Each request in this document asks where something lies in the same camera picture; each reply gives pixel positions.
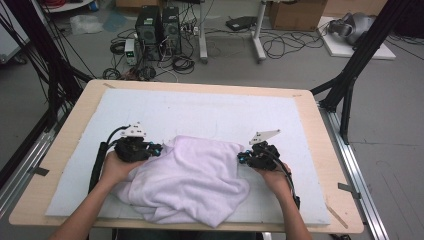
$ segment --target pink towel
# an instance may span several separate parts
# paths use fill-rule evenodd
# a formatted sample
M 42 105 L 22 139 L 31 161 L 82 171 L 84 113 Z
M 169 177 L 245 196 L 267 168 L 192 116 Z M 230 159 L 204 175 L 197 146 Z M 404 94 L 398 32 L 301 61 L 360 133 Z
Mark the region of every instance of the pink towel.
M 239 144 L 177 136 L 160 157 L 133 170 L 114 193 L 146 221 L 217 227 L 242 203 L 249 184 L 237 178 Z

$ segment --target white board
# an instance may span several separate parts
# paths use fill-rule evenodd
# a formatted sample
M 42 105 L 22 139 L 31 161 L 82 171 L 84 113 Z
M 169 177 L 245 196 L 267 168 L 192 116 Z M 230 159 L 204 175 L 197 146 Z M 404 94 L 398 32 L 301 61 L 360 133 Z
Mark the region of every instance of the white board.
M 138 121 L 147 132 L 146 141 L 166 143 L 176 135 L 188 135 L 236 142 L 246 149 L 250 149 L 248 142 L 257 131 L 280 129 L 281 133 L 268 142 L 278 148 L 280 159 L 292 169 L 305 223 L 330 223 L 293 99 L 120 89 L 109 89 L 103 95 L 67 163 L 46 215 L 69 216 L 78 207 L 87 195 L 100 142 L 106 141 L 114 129 Z M 239 165 L 238 174 L 249 181 L 251 191 L 227 221 L 282 223 L 279 204 L 260 175 L 244 165 Z M 141 219 L 112 195 L 100 216 Z
M 321 20 L 318 23 L 318 27 L 323 26 L 324 24 L 329 23 L 330 21 L 335 20 L 332 17 L 321 17 Z M 352 46 L 349 45 L 344 38 L 341 38 L 337 33 L 327 33 L 326 30 L 323 31 L 323 28 L 317 30 L 322 35 L 330 56 L 332 57 L 351 57 L 354 53 Z M 396 58 L 395 54 L 390 51 L 390 49 L 383 43 L 380 48 L 374 54 L 372 59 L 382 59 L 382 60 L 394 60 Z

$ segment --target forearm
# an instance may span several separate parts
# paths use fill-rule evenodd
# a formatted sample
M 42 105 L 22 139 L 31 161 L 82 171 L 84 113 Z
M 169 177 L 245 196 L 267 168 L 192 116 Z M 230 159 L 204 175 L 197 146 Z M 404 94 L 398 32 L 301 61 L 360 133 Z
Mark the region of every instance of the forearm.
M 110 190 L 110 186 L 99 182 L 75 212 L 50 236 L 49 240 L 85 240 Z
M 288 240 L 308 240 L 312 239 L 311 234 L 303 222 L 302 216 L 296 207 L 291 194 L 279 193 L 277 195 L 281 210 L 284 215 L 284 228 Z

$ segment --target desk leg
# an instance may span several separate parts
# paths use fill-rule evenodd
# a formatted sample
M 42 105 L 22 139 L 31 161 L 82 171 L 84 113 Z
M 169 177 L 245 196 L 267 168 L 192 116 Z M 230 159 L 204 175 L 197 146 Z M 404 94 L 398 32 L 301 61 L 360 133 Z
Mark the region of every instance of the desk leg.
M 199 29 L 199 50 L 200 50 L 200 61 L 203 64 L 208 63 L 208 50 L 206 49 L 206 36 L 205 36 L 205 20 L 204 16 L 204 5 L 205 0 L 200 1 L 200 29 Z
M 266 8 L 266 1 L 261 0 L 261 3 L 259 5 L 258 22 L 256 23 L 256 30 L 255 32 L 252 32 L 253 43 L 255 45 L 256 52 L 258 52 L 258 63 L 266 59 L 261 40 L 259 39 L 259 34 L 261 33 L 261 28 L 262 28 L 262 20 L 264 19 L 264 15 L 265 15 L 265 8 Z

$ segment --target brown box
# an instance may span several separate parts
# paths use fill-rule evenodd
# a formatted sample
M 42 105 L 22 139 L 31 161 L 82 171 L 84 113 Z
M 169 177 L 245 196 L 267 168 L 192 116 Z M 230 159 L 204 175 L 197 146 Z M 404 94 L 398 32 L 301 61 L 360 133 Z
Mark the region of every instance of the brown box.
M 300 0 L 295 4 L 273 3 L 269 20 L 273 29 L 315 31 L 327 0 Z
M 323 16 L 343 17 L 348 12 L 378 15 L 386 2 L 387 0 L 328 0 Z
M 116 6 L 120 8 L 141 8 L 143 5 L 162 6 L 162 0 L 116 0 Z

